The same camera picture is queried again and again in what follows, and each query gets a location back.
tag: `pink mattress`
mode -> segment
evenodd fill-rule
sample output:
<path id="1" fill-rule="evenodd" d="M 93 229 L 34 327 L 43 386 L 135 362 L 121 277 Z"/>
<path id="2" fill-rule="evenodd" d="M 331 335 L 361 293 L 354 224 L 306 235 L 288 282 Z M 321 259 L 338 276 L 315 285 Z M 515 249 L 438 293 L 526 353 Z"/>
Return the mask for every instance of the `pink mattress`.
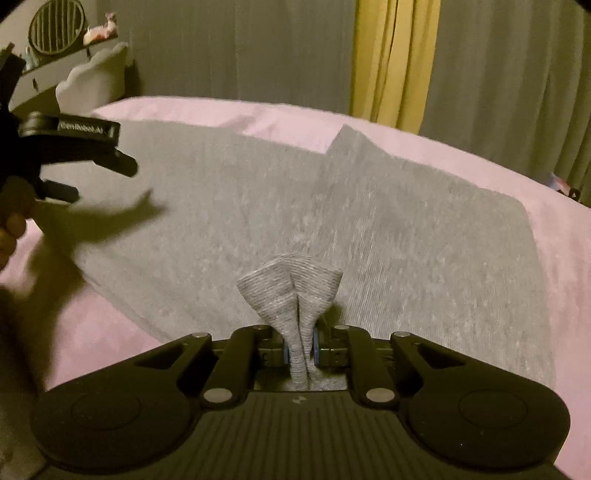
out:
<path id="1" fill-rule="evenodd" d="M 574 479 L 591 479 L 591 209 L 448 145 L 344 115 L 287 105 L 165 97 L 124 100 L 98 113 L 114 120 L 230 128 L 321 153 L 348 124 L 392 155 L 518 199 L 529 214 L 546 276 L 554 389 L 571 414 L 570 434 L 556 465 Z M 85 284 L 71 263 L 43 245 L 32 221 L 0 281 L 21 306 L 19 335 L 42 389 L 158 345 Z"/>

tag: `gray blanket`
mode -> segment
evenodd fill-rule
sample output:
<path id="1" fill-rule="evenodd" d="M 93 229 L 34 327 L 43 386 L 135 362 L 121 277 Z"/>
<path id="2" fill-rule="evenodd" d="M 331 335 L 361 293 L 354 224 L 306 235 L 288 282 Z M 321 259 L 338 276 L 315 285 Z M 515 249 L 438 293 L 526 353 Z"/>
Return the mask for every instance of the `gray blanket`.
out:
<path id="1" fill-rule="evenodd" d="M 260 323 L 236 280 L 303 252 L 344 275 L 332 321 L 408 330 L 552 386 L 543 274 L 516 200 L 343 129 L 326 155 L 222 129 L 123 122 L 134 179 L 51 166 L 72 207 L 39 223 L 88 281 L 167 341 Z"/>

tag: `yellow curtain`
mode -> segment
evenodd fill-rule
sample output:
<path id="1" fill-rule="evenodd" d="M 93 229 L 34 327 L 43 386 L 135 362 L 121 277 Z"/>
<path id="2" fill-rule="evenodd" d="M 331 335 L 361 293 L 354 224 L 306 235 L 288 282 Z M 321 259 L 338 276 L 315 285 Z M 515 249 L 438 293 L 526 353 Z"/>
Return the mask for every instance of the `yellow curtain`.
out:
<path id="1" fill-rule="evenodd" d="M 441 0 L 358 0 L 351 115 L 418 133 Z"/>

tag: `gray curtain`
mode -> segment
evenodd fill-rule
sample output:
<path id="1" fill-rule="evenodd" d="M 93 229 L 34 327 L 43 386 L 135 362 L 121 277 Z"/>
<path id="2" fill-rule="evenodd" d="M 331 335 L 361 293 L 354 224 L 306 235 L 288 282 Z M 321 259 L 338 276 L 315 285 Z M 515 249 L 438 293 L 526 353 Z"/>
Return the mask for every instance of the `gray curtain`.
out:
<path id="1" fill-rule="evenodd" d="M 98 0 L 135 60 L 132 95 L 348 113 L 356 0 Z"/>
<path id="2" fill-rule="evenodd" d="M 441 0 L 420 134 L 591 205 L 591 15 L 574 0 Z"/>

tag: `human hand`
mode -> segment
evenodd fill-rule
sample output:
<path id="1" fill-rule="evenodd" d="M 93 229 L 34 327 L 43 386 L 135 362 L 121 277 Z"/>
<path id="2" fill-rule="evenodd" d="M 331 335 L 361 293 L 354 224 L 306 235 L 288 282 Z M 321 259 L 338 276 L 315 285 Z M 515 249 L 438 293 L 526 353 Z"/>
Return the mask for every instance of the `human hand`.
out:
<path id="1" fill-rule="evenodd" d="M 34 206 L 33 187 L 20 177 L 8 177 L 0 192 L 0 271 L 16 250 L 17 239 L 25 234 Z"/>

